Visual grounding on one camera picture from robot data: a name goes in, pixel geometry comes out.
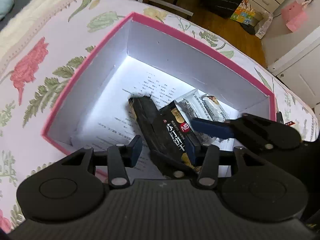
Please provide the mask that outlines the pink cardboard box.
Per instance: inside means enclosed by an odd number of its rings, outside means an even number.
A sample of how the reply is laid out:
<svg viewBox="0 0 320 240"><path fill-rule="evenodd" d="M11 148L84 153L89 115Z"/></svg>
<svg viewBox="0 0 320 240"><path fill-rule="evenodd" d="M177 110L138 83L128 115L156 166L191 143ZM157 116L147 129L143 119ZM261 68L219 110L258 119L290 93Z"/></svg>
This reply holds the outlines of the pink cardboard box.
<svg viewBox="0 0 320 240"><path fill-rule="evenodd" d="M226 56L170 26L129 14L92 50L61 92L42 136L64 154L105 150L140 133L129 106L150 96L158 108L198 89L231 119L276 119L274 94Z"/></svg>

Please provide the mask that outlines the floral bed sheet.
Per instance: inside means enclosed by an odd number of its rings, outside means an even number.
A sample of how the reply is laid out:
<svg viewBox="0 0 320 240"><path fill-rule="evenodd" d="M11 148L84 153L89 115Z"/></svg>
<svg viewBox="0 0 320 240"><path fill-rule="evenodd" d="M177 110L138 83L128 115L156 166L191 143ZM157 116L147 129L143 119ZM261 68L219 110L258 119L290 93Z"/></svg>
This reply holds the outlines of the floral bed sheet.
<svg viewBox="0 0 320 240"><path fill-rule="evenodd" d="M311 108L247 53L209 28L134 0L29 0L1 22L1 229L24 217L16 190L25 178L63 154L41 137L57 98L80 64L131 12L169 25L231 59L276 96L285 122L307 141L319 134Z"/></svg>

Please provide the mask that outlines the goose plush in blue blanket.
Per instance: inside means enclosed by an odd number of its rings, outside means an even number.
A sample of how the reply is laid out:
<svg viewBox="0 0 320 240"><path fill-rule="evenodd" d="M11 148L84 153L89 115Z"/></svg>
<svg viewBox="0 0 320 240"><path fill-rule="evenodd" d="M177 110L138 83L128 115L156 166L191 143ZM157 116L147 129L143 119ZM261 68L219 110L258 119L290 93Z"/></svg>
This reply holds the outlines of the goose plush in blue blanket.
<svg viewBox="0 0 320 240"><path fill-rule="evenodd" d="M0 20L10 12L14 6L14 0L0 0Z"/></svg>

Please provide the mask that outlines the white plastic package on floor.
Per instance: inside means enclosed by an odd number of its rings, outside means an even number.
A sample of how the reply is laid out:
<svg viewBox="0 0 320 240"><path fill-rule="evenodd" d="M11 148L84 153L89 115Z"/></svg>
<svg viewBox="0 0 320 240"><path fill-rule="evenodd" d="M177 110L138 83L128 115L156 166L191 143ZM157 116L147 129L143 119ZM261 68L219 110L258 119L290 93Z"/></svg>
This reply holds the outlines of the white plastic package on floor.
<svg viewBox="0 0 320 240"><path fill-rule="evenodd" d="M264 14L263 15L263 19L260 20L257 25L255 26L255 36L259 39L262 39L269 26L271 25L272 23L272 20L273 20L273 14Z"/></svg>

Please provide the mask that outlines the black soda cracker packet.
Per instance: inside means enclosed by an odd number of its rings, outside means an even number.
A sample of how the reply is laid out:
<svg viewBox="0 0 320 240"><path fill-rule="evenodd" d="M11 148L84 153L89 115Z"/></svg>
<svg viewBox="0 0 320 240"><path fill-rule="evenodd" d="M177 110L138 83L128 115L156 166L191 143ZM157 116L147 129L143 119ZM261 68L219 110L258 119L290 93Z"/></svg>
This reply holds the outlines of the black soda cracker packet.
<svg viewBox="0 0 320 240"><path fill-rule="evenodd" d="M201 144L198 136L191 129L188 120L183 117L182 112L178 109L178 106L174 101L164 106L159 111L174 145L181 154L181 161L196 172L199 172L201 168L191 164L185 150L185 139L195 140Z"/></svg>

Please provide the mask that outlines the colourful gift bag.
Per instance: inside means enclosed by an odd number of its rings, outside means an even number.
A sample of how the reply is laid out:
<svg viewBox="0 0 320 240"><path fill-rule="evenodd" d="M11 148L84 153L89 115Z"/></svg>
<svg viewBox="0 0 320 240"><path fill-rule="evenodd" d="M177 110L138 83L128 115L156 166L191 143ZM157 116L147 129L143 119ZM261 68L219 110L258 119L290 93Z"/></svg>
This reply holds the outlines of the colourful gift bag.
<svg viewBox="0 0 320 240"><path fill-rule="evenodd" d="M263 16L255 11L248 0L243 0L230 17L231 20L255 27Z"/></svg>

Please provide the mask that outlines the plain black snack packet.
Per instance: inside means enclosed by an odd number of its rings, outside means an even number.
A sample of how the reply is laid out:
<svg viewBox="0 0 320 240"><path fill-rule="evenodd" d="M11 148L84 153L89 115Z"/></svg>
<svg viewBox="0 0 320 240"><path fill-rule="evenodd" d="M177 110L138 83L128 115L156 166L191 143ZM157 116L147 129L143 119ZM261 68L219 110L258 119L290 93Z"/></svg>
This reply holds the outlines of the plain black snack packet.
<svg viewBox="0 0 320 240"><path fill-rule="evenodd" d="M280 124L284 124L283 115L282 115L281 111L277 111L276 121Z"/></svg>

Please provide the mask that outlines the white snack bar packet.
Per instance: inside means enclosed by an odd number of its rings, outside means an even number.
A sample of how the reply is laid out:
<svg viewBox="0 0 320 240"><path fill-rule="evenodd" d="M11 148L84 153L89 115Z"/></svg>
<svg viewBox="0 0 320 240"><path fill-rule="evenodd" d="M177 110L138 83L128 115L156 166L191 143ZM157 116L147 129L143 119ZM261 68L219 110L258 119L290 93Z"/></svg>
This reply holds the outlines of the white snack bar packet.
<svg viewBox="0 0 320 240"><path fill-rule="evenodd" d="M177 106L188 116L188 119L204 119L214 121L213 116L208 112L197 89L193 89L186 94L175 99Z"/></svg>
<svg viewBox="0 0 320 240"><path fill-rule="evenodd" d="M202 102L213 121L225 122L229 119L228 114L220 105L216 97L212 95L204 95L202 97Z"/></svg>

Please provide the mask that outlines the pink paper bag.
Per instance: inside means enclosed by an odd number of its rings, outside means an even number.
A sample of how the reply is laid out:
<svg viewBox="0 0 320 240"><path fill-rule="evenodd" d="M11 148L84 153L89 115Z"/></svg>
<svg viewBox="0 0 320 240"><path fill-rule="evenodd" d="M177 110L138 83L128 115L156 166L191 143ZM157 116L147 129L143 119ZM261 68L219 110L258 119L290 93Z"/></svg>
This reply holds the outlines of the pink paper bag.
<svg viewBox="0 0 320 240"><path fill-rule="evenodd" d="M297 1L284 7L281 10L281 17L291 32L297 31L308 20L308 15L304 11L302 4Z"/></svg>

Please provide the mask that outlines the white wardrobe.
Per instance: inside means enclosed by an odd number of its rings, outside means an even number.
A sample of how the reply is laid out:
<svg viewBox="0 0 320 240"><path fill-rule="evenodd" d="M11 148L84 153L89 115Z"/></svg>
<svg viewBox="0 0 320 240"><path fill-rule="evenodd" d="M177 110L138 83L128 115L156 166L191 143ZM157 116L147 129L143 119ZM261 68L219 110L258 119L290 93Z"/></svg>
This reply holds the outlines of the white wardrobe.
<svg viewBox="0 0 320 240"><path fill-rule="evenodd" d="M319 104L319 0L285 0L262 39L268 70L310 107Z"/></svg>

